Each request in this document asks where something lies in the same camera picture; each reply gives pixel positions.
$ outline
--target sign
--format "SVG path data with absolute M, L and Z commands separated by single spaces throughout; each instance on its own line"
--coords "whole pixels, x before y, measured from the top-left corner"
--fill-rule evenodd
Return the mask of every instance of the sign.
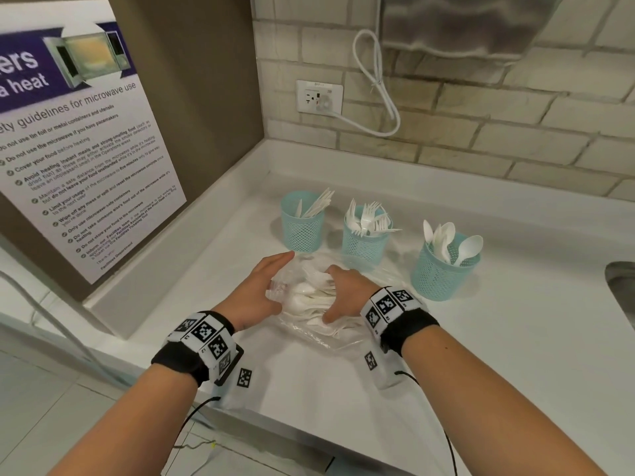
M 0 190 L 91 284 L 186 202 L 107 0 L 0 10 Z

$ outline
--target white countertop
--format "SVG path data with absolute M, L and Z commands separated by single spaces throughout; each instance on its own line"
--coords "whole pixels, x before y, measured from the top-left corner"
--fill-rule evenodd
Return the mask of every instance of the white countertop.
M 180 319 L 212 307 L 260 258 L 284 250 L 281 196 L 299 188 L 322 191 L 325 186 L 268 175 L 260 191 L 242 204 L 128 341 L 78 322 L 59 301 L 52 311 L 108 363 L 139 373 Z M 474 274 L 454 299 L 430 302 L 429 310 L 609 475 L 632 474 L 635 332 L 607 287 L 604 269 L 609 262 L 635 260 L 635 246 L 330 187 L 337 193 L 327 212 L 322 248 L 339 249 L 341 217 L 351 196 L 361 201 L 377 198 L 396 226 L 404 228 L 389 242 L 382 266 L 400 271 L 404 278 L 421 248 L 424 218 L 435 224 L 453 221 L 459 230 L 483 235 L 486 246 Z M 4 287 L 2 291 L 4 303 L 9 293 Z M 4 304 L 0 310 L 8 312 Z M 10 315 L 24 320 L 18 313 Z M 46 327 L 44 322 L 38 325 Z M 380 392 L 346 358 L 266 324 L 241 333 L 239 339 L 268 373 L 262 400 L 250 407 L 264 417 L 261 424 L 270 420 L 416 475 L 441 474 L 435 461 L 445 472 L 451 470 L 439 424 L 410 381 Z M 467 474 L 465 468 L 459 472 Z

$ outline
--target wristband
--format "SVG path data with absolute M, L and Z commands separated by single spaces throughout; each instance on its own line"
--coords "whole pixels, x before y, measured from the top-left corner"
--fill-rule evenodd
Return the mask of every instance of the wristband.
M 432 315 L 406 289 L 386 287 L 373 294 L 361 310 L 366 325 L 382 350 L 401 355 L 406 339 L 428 326 L 438 326 Z
M 232 334 L 234 326 L 224 316 L 197 312 L 168 335 L 152 363 L 191 374 L 199 387 L 208 380 L 222 385 L 242 356 Z

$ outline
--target paper towel dispenser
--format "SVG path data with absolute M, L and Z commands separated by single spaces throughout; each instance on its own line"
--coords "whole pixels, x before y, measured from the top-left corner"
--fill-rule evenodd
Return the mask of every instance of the paper towel dispenser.
M 446 57 L 517 60 L 560 0 L 382 0 L 382 45 Z

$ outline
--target black wristband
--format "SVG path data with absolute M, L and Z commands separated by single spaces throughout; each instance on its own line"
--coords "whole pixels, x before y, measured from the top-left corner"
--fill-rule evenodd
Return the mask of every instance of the black wristband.
M 180 342 L 165 344 L 150 363 L 161 364 L 178 373 L 189 374 L 196 380 L 198 387 L 210 380 L 210 369 L 205 366 L 201 356 Z
M 382 333 L 382 346 L 392 349 L 401 356 L 401 348 L 406 339 L 430 326 L 439 326 L 439 322 L 423 309 L 417 308 L 404 312 L 388 324 Z
M 227 332 L 229 333 L 230 336 L 234 335 L 234 333 L 235 333 L 234 324 L 229 322 L 229 319 L 227 319 L 221 313 L 218 313 L 218 312 L 216 312 L 214 310 L 202 310 L 202 311 L 199 311 L 199 313 L 200 314 L 207 314 L 207 315 L 212 316 L 214 319 L 218 320 L 221 324 L 223 324 L 223 326 L 225 326 L 225 328 L 227 329 Z

